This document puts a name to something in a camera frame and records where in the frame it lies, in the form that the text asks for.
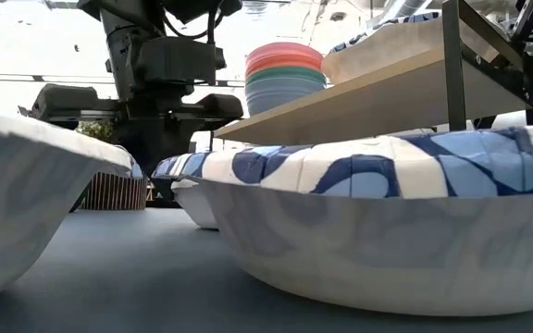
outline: wooden board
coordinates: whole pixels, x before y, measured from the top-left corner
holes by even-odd
[[[468,118],[526,104],[463,63]],[[443,49],[436,48],[216,131],[224,140],[308,144],[361,139],[448,122]]]

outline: black machine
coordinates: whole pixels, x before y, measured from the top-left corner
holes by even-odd
[[[465,59],[459,33],[451,34],[446,23],[456,30],[459,20],[475,23],[477,32],[501,53],[490,64],[476,58],[477,65],[504,86],[509,82],[512,91],[533,105],[533,0],[518,0],[516,7],[519,18],[506,41],[465,1],[446,1],[446,50],[447,44],[453,46],[453,53],[446,51],[446,68],[461,74]],[[129,150],[150,175],[162,159],[186,153],[194,132],[216,130],[242,116],[240,101],[229,95],[210,94],[193,105],[181,101],[195,84],[214,85],[216,70],[226,66],[214,30],[224,17],[242,8],[242,0],[80,0],[78,8],[100,20],[105,29],[110,55],[106,68],[114,76],[118,99],[100,100],[93,88],[47,85],[32,108],[37,118],[67,129],[75,129],[78,121],[114,119],[114,143]],[[170,24],[166,11],[185,24],[208,13],[207,30],[185,36]],[[177,37],[166,36],[165,26]],[[195,41],[205,36],[206,43]],[[448,82],[450,125],[455,130],[465,126],[464,93],[458,84]],[[533,113],[527,119],[533,124]],[[493,120],[475,119],[475,125],[487,128]]]

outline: black metal bracket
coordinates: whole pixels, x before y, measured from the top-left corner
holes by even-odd
[[[530,108],[527,124],[533,125],[533,59],[518,51],[482,18],[465,0],[442,4],[443,44],[450,130],[466,129],[463,62],[479,70]],[[499,63],[489,63],[462,42],[460,21],[500,54]],[[475,119],[475,128],[492,125],[494,117]]]

